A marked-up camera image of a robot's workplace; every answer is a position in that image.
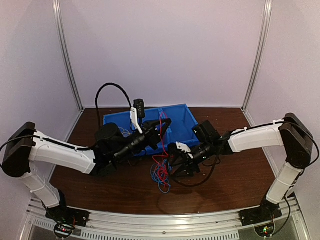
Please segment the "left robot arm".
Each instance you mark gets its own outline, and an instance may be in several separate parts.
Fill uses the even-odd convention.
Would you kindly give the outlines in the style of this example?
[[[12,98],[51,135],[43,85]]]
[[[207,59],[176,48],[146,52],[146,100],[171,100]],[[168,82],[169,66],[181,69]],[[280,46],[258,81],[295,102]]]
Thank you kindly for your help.
[[[148,120],[128,137],[115,123],[107,123],[95,133],[95,144],[84,147],[51,138],[36,130],[33,122],[26,122],[1,146],[5,153],[0,167],[7,176],[20,179],[48,212],[67,222],[72,218],[72,211],[67,207],[64,194],[40,175],[35,162],[51,163],[86,175],[106,176],[117,168],[117,163],[138,155],[147,147],[157,150],[171,123],[169,118]]]

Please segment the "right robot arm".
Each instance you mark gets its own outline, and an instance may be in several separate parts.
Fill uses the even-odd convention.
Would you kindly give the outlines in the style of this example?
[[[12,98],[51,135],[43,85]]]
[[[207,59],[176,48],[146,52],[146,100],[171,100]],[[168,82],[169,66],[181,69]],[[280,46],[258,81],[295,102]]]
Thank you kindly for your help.
[[[183,185],[179,178],[194,176],[200,172],[199,165],[211,157],[215,157],[210,166],[213,170],[222,155],[266,147],[285,148],[285,163],[256,210],[261,221],[268,220],[276,212],[289,189],[305,169],[314,164],[312,151],[318,148],[310,131],[293,113],[272,123],[236,129],[224,135],[220,135],[208,120],[194,126],[192,131],[200,142],[198,146],[189,148],[176,142],[168,147],[171,153],[166,163],[168,175],[179,185]]]

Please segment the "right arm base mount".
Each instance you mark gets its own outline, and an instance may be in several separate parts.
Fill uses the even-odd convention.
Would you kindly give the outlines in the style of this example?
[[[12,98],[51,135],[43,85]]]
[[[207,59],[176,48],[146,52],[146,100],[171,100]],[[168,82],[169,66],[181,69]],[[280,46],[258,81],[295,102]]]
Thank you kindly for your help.
[[[270,210],[262,206],[243,209],[238,214],[242,226],[253,226],[255,233],[262,238],[269,238],[275,233],[275,219],[282,216],[279,208]]]

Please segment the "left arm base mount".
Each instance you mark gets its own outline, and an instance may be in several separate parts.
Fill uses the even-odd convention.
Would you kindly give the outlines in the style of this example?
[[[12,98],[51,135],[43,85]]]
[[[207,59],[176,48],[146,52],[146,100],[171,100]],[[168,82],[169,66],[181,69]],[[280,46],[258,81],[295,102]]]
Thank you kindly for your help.
[[[78,227],[86,227],[90,213],[85,210],[68,208],[65,212],[53,209],[46,211],[45,217],[55,222],[53,233],[60,239],[65,239],[74,234],[79,234]]]

